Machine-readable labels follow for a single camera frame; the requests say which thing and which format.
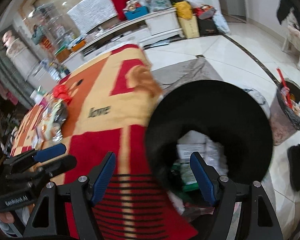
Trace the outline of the orange white snack bag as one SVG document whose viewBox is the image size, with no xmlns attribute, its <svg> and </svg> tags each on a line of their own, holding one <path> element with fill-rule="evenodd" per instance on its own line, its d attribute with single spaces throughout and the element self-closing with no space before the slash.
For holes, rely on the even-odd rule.
<svg viewBox="0 0 300 240">
<path fill-rule="evenodd" d="M 62 126 L 68 117 L 66 103 L 62 99 L 52 99 L 44 109 L 36 130 L 40 139 L 58 143 L 63 139 Z"/>
</svg>

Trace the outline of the black trash bag bin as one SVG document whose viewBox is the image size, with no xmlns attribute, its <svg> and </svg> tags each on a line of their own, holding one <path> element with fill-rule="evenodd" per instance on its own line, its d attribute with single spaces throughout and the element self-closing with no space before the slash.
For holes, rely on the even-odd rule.
<svg viewBox="0 0 300 240">
<path fill-rule="evenodd" d="M 146 129 L 146 155 L 152 173 L 166 189 L 181 188 L 181 178 L 171 169 L 178 159 L 177 141 L 189 131 L 221 144 L 234 182 L 264 179 L 273 153 L 270 123 L 261 106 L 241 88 L 224 81 L 193 81 L 174 89 L 157 105 Z"/>
</svg>

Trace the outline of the red crumpled plastic bag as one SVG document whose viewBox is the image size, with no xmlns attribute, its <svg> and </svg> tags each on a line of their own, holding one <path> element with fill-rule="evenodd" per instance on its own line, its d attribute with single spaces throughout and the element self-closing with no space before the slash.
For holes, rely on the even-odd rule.
<svg viewBox="0 0 300 240">
<path fill-rule="evenodd" d="M 72 101 L 69 90 L 65 85 L 56 85 L 52 90 L 53 97 L 63 100 L 67 105 Z"/>
</svg>

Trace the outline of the black shoes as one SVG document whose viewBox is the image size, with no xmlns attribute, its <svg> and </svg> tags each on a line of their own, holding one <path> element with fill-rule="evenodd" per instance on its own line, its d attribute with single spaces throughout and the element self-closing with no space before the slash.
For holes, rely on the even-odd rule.
<svg viewBox="0 0 300 240">
<path fill-rule="evenodd" d="M 295 192 L 300 191 L 300 144 L 291 146 L 287 150 L 289 161 L 290 184 Z"/>
</svg>

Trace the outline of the red orange patterned blanket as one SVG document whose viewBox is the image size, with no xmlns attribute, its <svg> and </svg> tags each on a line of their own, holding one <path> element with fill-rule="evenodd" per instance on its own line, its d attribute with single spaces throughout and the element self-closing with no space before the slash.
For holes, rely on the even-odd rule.
<svg viewBox="0 0 300 240">
<path fill-rule="evenodd" d="M 63 144 L 77 165 L 57 178 L 73 182 L 108 152 L 116 167 L 104 199 L 93 208 L 105 239 L 191 239 L 197 230 L 173 207 L 150 171 L 145 131 L 162 91 L 136 44 L 83 64 L 62 80 L 70 94 Z"/>
</svg>

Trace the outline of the blue storage box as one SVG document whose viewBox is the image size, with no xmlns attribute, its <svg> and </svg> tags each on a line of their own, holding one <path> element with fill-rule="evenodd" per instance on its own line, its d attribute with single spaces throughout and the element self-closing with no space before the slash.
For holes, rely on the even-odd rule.
<svg viewBox="0 0 300 240">
<path fill-rule="evenodd" d="M 134 20 L 136 18 L 145 16 L 148 14 L 148 8 L 146 6 L 137 7 L 133 11 L 125 11 L 124 15 L 127 20 Z"/>
</svg>

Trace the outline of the white TV cabinet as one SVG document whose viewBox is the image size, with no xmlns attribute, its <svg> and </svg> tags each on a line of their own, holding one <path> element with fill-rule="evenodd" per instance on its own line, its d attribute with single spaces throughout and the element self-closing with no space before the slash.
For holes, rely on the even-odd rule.
<svg viewBox="0 0 300 240">
<path fill-rule="evenodd" d="M 143 47 L 176 36 L 184 37 L 176 9 L 153 12 L 97 33 L 82 48 L 72 52 L 63 65 L 73 72 L 98 54 L 122 43 L 135 42 Z"/>
</svg>

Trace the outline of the white chair with jacket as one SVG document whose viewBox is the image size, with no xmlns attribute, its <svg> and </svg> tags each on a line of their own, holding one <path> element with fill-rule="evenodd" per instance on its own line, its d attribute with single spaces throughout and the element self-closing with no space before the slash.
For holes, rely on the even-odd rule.
<svg viewBox="0 0 300 240">
<path fill-rule="evenodd" d="M 280 25 L 287 22 L 282 51 L 287 52 L 292 45 L 299 52 L 297 68 L 300 69 L 300 10 L 292 0 L 280 0 L 276 15 Z"/>
</svg>

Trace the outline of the yellow cardboard box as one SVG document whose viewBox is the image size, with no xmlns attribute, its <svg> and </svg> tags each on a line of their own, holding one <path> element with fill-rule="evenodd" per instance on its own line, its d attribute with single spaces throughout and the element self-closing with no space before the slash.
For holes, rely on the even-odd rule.
<svg viewBox="0 0 300 240">
<path fill-rule="evenodd" d="M 179 17 L 178 21 L 187 39 L 200 37 L 195 15 L 193 15 L 190 20 Z"/>
</svg>

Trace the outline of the black shopping bag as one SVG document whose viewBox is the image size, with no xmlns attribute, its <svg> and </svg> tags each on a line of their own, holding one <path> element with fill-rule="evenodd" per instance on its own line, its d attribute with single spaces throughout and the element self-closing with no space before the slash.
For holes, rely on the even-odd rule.
<svg viewBox="0 0 300 240">
<path fill-rule="evenodd" d="M 211 36 L 219 34 L 217 27 L 211 18 L 207 18 L 204 20 L 197 18 L 197 24 L 200 36 Z"/>
</svg>

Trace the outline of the yellow bag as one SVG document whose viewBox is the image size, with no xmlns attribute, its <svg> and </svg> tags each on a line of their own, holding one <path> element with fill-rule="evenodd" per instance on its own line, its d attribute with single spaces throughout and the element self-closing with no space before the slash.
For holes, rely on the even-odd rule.
<svg viewBox="0 0 300 240">
<path fill-rule="evenodd" d="M 173 5 L 176 8 L 177 16 L 185 20 L 191 20 L 193 13 L 190 4 L 187 1 L 177 2 Z"/>
</svg>

